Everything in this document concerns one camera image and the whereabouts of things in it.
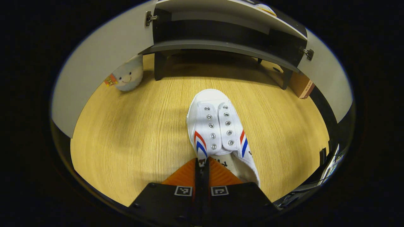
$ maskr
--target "gray shelf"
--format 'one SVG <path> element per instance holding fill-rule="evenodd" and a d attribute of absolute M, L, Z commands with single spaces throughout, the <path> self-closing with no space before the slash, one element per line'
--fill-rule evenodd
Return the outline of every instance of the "gray shelf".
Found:
<path fill-rule="evenodd" d="M 205 49 L 205 50 L 221 50 L 227 52 L 238 53 L 242 55 L 248 55 L 256 57 L 262 60 L 273 62 L 281 67 L 292 70 L 294 72 L 300 72 L 295 66 L 287 62 L 286 60 L 279 58 L 275 55 L 269 54 L 265 51 L 243 46 L 230 42 L 222 42 L 215 40 L 172 40 L 155 43 L 153 46 L 140 52 L 140 54 L 146 55 L 160 51 L 167 50 L 181 50 L 181 49 Z"/>

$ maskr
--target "plush toy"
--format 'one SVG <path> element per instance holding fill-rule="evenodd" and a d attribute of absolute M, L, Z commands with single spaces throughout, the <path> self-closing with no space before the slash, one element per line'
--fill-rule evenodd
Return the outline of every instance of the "plush toy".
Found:
<path fill-rule="evenodd" d="M 136 55 L 112 72 L 116 79 L 115 87 L 130 91 L 139 85 L 143 78 L 143 55 Z"/>

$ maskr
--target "wooden floor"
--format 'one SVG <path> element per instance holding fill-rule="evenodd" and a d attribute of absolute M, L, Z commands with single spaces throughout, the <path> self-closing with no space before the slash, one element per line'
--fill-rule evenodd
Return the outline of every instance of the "wooden floor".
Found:
<path fill-rule="evenodd" d="M 248 136 L 261 189 L 275 201 L 320 163 L 328 133 L 313 101 L 282 90 L 269 76 L 279 66 L 247 56 L 208 53 L 169 58 L 154 80 L 154 56 L 144 57 L 138 88 L 101 84 L 78 119 L 71 155 L 75 170 L 111 199 L 129 206 L 149 182 L 161 182 L 195 158 L 185 118 L 199 91 L 215 88 L 232 101 Z"/>

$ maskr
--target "shoe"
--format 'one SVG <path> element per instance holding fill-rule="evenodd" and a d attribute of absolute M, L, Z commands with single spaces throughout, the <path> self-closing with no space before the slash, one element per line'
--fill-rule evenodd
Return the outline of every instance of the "shoe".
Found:
<path fill-rule="evenodd" d="M 241 181 L 260 186 L 246 133 L 236 109 L 223 92 L 206 89 L 195 95 L 188 110 L 187 126 L 199 166 L 212 157 Z"/>

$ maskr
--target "cabinet door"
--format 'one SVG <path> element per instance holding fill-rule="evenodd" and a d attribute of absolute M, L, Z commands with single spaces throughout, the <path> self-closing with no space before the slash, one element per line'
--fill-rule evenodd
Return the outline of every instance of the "cabinet door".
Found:
<path fill-rule="evenodd" d="M 310 61 L 303 55 L 297 68 L 310 78 L 327 99 L 337 122 L 347 114 L 353 96 L 348 77 L 332 51 L 307 30 L 306 50 L 314 50 Z"/>
<path fill-rule="evenodd" d="M 72 52 L 56 81 L 51 117 L 70 138 L 86 102 L 116 68 L 152 46 L 153 26 L 145 26 L 146 11 L 157 0 L 138 5 L 95 30 Z"/>

